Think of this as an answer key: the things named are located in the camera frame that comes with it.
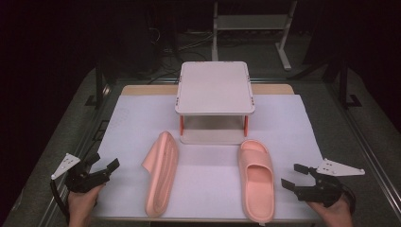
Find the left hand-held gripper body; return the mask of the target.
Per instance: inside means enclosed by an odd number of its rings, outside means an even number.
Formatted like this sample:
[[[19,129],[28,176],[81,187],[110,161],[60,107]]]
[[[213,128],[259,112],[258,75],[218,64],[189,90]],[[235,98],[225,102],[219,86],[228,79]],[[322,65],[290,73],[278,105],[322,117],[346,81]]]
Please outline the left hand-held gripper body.
[[[86,193],[92,188],[104,184],[110,180],[111,173],[108,173],[106,167],[97,172],[90,172],[91,166],[84,164],[84,160],[66,153],[56,171],[50,179],[55,181],[62,174],[66,173],[66,187],[76,193]]]

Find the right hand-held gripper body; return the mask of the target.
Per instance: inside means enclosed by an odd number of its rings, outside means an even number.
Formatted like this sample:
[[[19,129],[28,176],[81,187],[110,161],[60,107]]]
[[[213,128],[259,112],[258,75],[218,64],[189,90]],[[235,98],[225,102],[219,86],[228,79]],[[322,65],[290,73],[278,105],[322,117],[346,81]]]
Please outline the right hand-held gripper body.
[[[356,207],[354,192],[339,180],[339,177],[362,176],[363,168],[355,168],[338,162],[324,159],[318,167],[308,167],[309,174],[315,179],[313,186],[296,186],[295,195],[299,201],[322,203],[330,207],[345,196],[350,208]]]

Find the pink foam slipper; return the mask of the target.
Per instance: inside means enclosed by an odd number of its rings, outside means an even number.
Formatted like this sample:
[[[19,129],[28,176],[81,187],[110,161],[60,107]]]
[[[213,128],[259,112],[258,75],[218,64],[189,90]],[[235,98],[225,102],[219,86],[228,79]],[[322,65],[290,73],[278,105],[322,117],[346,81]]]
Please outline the pink foam slipper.
[[[168,131],[159,134],[142,167],[149,174],[145,212],[150,218],[161,216],[168,206],[179,161],[179,149]]]
[[[268,149],[257,140],[244,141],[237,153],[242,208],[257,223],[272,221],[275,211],[273,165]]]

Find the white two-tier shoe rack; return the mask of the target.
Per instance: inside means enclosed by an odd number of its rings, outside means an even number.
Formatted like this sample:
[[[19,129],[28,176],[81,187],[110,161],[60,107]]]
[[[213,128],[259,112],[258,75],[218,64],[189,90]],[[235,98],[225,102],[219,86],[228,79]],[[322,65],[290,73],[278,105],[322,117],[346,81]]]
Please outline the white two-tier shoe rack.
[[[189,61],[182,65],[175,102],[180,139],[193,145],[239,145],[255,111],[243,61]]]

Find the person's left hand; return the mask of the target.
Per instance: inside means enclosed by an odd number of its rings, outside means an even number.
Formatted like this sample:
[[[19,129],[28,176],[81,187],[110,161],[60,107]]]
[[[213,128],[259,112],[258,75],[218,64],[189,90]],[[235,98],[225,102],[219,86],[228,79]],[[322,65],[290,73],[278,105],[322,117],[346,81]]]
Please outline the person's left hand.
[[[89,227],[96,199],[104,184],[92,188],[86,193],[70,192],[68,196],[68,227]]]

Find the person's right hand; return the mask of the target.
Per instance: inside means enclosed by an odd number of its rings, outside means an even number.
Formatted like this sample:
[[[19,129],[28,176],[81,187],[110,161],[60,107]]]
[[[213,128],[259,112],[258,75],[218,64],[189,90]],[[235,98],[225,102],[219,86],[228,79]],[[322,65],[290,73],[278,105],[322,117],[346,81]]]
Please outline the person's right hand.
[[[350,206],[344,196],[330,207],[311,201],[307,204],[323,219],[326,227],[354,227]]]

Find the black metal stand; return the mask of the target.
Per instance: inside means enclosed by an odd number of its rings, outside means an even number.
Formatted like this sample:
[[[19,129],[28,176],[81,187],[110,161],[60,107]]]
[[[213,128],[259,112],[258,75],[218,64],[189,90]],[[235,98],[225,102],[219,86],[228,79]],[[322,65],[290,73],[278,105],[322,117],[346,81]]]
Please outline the black metal stand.
[[[339,100],[341,106],[348,110],[350,107],[361,107],[361,103],[356,95],[349,95],[348,86],[348,65],[345,60],[340,62],[340,80],[339,80]]]
[[[93,106],[98,110],[108,94],[108,89],[114,82],[110,62],[107,59],[101,59],[97,62],[96,68],[96,93],[89,96],[85,102],[86,106]]]

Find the white metal stand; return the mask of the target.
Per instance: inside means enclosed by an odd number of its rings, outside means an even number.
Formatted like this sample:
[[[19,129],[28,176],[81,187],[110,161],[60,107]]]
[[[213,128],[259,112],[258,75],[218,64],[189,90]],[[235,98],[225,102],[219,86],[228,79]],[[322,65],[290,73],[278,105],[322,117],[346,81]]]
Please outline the white metal stand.
[[[282,32],[281,40],[275,44],[285,71],[291,70],[285,46],[298,0],[290,0],[287,14],[265,15],[220,15],[218,2],[214,2],[212,61],[218,61],[218,33],[229,30],[276,30]]]

